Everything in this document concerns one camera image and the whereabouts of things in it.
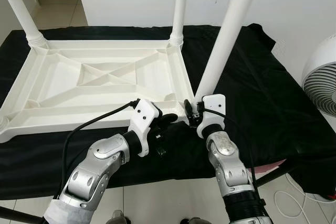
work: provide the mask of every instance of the black cloth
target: black cloth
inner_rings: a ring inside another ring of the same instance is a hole
[[[217,37],[219,27],[185,26],[183,59],[195,92]],[[69,27],[44,30],[48,40],[168,39],[171,27]],[[270,52],[275,42],[261,26],[243,27],[215,93],[226,96],[227,115],[245,131],[252,143],[254,164],[295,159],[300,167],[291,174],[308,193],[333,194],[336,186],[336,134],[300,86]],[[0,47],[0,104],[3,103],[30,48],[21,30],[12,31]],[[127,128],[84,130],[69,146],[68,161],[96,140]],[[249,167],[248,150],[234,125],[226,131]],[[16,136],[0,144],[0,199],[53,195],[61,175],[61,152],[68,132]],[[204,140],[184,123],[164,132],[160,157],[135,157],[110,179],[109,187],[165,179],[209,178],[214,170]],[[84,157],[81,152],[73,169]]]

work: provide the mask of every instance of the white fan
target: white fan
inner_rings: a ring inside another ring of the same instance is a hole
[[[306,63],[302,88],[319,110],[336,117],[336,34],[323,41]]]

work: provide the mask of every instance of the white cable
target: white cable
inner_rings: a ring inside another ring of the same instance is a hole
[[[292,195],[290,195],[289,193],[287,193],[287,192],[285,192],[285,191],[276,191],[276,192],[275,192],[275,194],[274,194],[274,203],[275,203],[275,205],[276,205],[278,211],[279,211],[283,216],[285,216],[286,218],[295,219],[295,218],[298,218],[301,214],[303,214],[304,217],[305,217],[305,219],[306,219],[306,221],[307,221],[307,223],[308,223],[308,224],[311,224],[310,221],[309,221],[309,219],[308,219],[308,217],[307,217],[307,215],[306,215],[306,212],[304,211],[304,206],[305,206],[305,204],[306,204],[306,200],[307,200],[307,199],[310,199],[310,200],[315,201],[315,202],[318,202],[318,203],[323,203],[323,204],[333,204],[333,203],[336,202],[336,200],[334,200],[334,201],[322,201],[322,200],[317,200],[317,199],[310,198],[306,193],[302,192],[302,191],[301,191],[301,190],[300,190],[300,189],[299,189],[299,188],[298,188],[292,181],[290,181],[290,179],[289,179],[289,175],[288,175],[288,174],[286,174],[286,179],[287,179],[288,183],[290,183],[290,184],[291,184],[297,191],[299,191],[302,195],[304,195],[303,204],[302,204],[302,206],[301,206],[300,203],[299,203],[299,202],[298,202]],[[298,204],[298,206],[299,206],[299,208],[301,209],[301,211],[300,211],[297,215],[295,215],[295,216],[285,215],[285,214],[280,210],[280,208],[279,208],[279,206],[278,206],[278,203],[277,203],[277,195],[278,195],[278,194],[285,194],[285,195],[291,197],[291,198],[296,202],[296,204]],[[332,220],[331,220],[331,224],[334,224],[334,221],[336,221],[336,216],[334,216],[334,217],[332,218]]]

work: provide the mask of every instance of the fan grille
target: fan grille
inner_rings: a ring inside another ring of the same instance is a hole
[[[303,89],[318,109],[336,116],[336,63],[311,73]]]

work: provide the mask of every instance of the tiled floor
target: tiled floor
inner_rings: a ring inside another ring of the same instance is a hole
[[[34,17],[38,29],[87,26],[81,0],[38,0],[41,8]]]
[[[41,9],[34,20],[39,29],[87,26],[81,0],[39,0]],[[306,224],[304,216],[288,219],[280,214],[274,203],[274,194],[283,190],[300,204],[303,195],[282,176],[260,188],[267,210],[274,224]],[[42,216],[51,197],[0,201],[0,206]],[[300,209],[288,196],[279,195],[279,207],[287,215],[296,215]],[[229,223],[224,202],[215,179],[168,180],[159,183],[108,189],[91,223],[105,224],[113,210],[120,209],[133,224],[178,224],[184,217],[199,216],[213,224]],[[305,211],[310,222],[330,224],[336,214],[336,204],[322,204],[308,200]],[[0,224],[20,222],[0,219]]]

